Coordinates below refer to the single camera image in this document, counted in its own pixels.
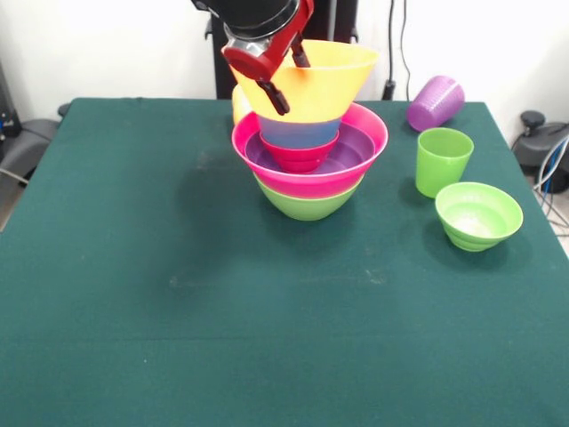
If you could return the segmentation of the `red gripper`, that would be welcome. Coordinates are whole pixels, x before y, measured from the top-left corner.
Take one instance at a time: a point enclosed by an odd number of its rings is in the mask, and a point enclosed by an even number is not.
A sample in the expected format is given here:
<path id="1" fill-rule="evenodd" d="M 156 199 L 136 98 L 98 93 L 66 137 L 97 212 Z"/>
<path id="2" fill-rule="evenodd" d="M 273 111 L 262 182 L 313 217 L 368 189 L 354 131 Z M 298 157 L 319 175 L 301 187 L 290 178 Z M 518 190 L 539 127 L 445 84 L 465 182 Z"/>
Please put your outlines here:
<path id="1" fill-rule="evenodd" d="M 259 23 L 241 28 L 224 26 L 228 41 L 221 50 L 223 57 L 234 70 L 255 80 L 279 116 L 288 114 L 290 106 L 271 78 L 289 52 L 297 68 L 310 67 L 302 32 L 313 12 L 312 1 L 284 1 L 272 17 Z"/>

